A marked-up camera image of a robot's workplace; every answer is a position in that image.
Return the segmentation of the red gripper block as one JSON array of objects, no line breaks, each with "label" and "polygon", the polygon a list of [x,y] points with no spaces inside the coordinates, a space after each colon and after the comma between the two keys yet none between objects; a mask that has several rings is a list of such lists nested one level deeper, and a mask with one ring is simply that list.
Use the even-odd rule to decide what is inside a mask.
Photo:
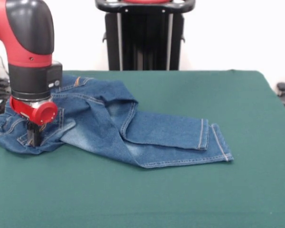
[{"label": "red gripper block", "polygon": [[9,104],[14,112],[26,117],[27,123],[27,138],[28,144],[40,146],[41,136],[39,125],[52,122],[57,113],[56,104],[50,100],[41,102],[24,102],[14,97],[10,97]]}]

